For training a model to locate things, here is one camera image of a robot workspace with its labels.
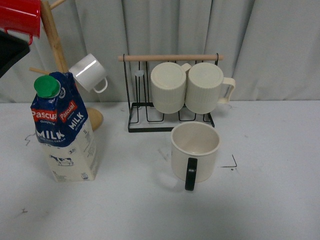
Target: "white tabletop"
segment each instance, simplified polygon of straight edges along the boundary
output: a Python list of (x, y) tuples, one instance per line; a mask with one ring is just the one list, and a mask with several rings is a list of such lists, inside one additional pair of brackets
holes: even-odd
[(57, 183), (30, 104), (0, 104), (1, 240), (320, 239), (320, 101), (218, 105), (215, 169), (194, 191), (169, 132), (129, 133), (126, 102), (86, 106), (104, 116), (96, 179)]

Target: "black metal rack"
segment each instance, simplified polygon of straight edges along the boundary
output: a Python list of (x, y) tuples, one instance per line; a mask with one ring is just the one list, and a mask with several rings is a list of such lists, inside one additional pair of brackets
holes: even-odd
[[(149, 61), (159, 61), (159, 62), (174, 62), (177, 61), (194, 61), (195, 64), (198, 61), (214, 61), (215, 65), (218, 65), (219, 60), (223, 60), (223, 56), (217, 53), (215, 55), (136, 55), (130, 56), (125, 55), (118, 57), (119, 61), (123, 61), (125, 87), (127, 94), (127, 102), (129, 108), (129, 120), (128, 120), (128, 132), (129, 133), (148, 133), (148, 132), (170, 132), (174, 126), (163, 126), (165, 124), (165, 119), (168, 118), (169, 121), (175, 119), (179, 122), (190, 122), (197, 121), (199, 117), (196, 113), (191, 112), (184, 105), (183, 108), (177, 113), (165, 114), (157, 112), (157, 119), (151, 119), (150, 111), (157, 111), (154, 104), (150, 101), (150, 88), (149, 88)], [(138, 69), (135, 72), (135, 96), (136, 101), (131, 103), (129, 94), (129, 84), (127, 76), (127, 62), (138, 62)], [(145, 71), (141, 70), (142, 63), (145, 63)], [(133, 127), (141, 124), (141, 111), (144, 109), (144, 122), (146, 126), (143, 127)], [(204, 123), (211, 124), (215, 127), (215, 123), (211, 116), (211, 113), (201, 114)]]

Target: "mug handle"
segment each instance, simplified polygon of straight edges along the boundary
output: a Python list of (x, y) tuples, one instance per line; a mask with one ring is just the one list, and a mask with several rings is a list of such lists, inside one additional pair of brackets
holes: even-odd
[[(4, 32), (5, 32), (6, 34), (9, 34), (9, 33), (8, 33), (8, 30), (20, 32), (19, 30), (14, 29), (14, 28), (8, 28), (8, 27), (5, 27), (5, 28), (4, 28)], [(29, 45), (29, 46), (32, 44), (32, 41), (33, 41), (33, 35), (29, 33), (29, 42), (28, 42), (28, 45)]]
[(218, 103), (220, 103), (220, 104), (227, 104), (227, 103), (230, 101), (231, 94), (232, 94), (233, 91), (235, 90), (236, 81), (235, 81), (233, 78), (225, 77), (225, 78), (223, 79), (222, 84), (230, 85), (230, 90), (228, 90), (227, 96), (225, 96), (225, 97), (220, 97), (220, 98), (218, 99)]
[(189, 157), (188, 165), (186, 168), (185, 185), (184, 185), (184, 189), (187, 191), (193, 191), (195, 188), (197, 164), (198, 164), (198, 159)]
[(107, 81), (107, 78), (105, 77), (104, 78), (104, 81), (105, 81), (105, 86), (101, 89), (101, 90), (97, 90), (95, 87), (93, 88), (93, 90), (97, 93), (97, 94), (100, 94), (102, 93), (104, 90), (106, 90), (106, 88), (108, 87), (108, 81)]

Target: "mug rim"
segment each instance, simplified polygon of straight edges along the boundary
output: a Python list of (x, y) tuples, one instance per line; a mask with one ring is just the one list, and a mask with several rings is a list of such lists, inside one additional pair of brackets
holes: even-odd
[[(181, 127), (183, 125), (188, 125), (188, 124), (190, 124), (190, 125), (191, 124), (199, 124), (199, 125), (205, 126), (205, 127), (209, 128), (209, 129), (213, 130), (215, 132), (215, 134), (217, 135), (217, 137), (218, 137), (217, 146), (214, 149), (212, 149), (211, 151), (207, 151), (207, 152), (204, 152), (204, 153), (192, 153), (192, 152), (188, 152), (188, 151), (182, 149), (181, 147), (179, 147), (176, 144), (176, 142), (174, 141), (173, 135), (174, 135), (176, 129), (178, 129), (179, 127)], [(218, 131), (214, 127), (212, 127), (211, 125), (209, 125), (207, 123), (199, 122), (199, 121), (183, 122), (183, 123), (178, 124), (177, 126), (175, 126), (172, 129), (171, 134), (170, 134), (170, 139), (171, 139), (171, 143), (174, 145), (174, 147), (176, 149), (178, 149), (179, 151), (181, 151), (181, 152), (183, 152), (183, 153), (185, 153), (185, 154), (187, 154), (189, 156), (195, 156), (195, 157), (201, 157), (201, 156), (210, 155), (210, 154), (214, 153), (220, 147), (220, 144), (221, 144), (221, 138), (220, 138), (220, 134), (218, 133)]]

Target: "cow illustration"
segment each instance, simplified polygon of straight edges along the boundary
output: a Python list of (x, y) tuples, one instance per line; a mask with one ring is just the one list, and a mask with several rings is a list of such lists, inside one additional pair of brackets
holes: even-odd
[(55, 161), (58, 163), (58, 166), (73, 166), (74, 162), (70, 157), (62, 158), (62, 157), (56, 157), (50, 155), (50, 158), (55, 159)]

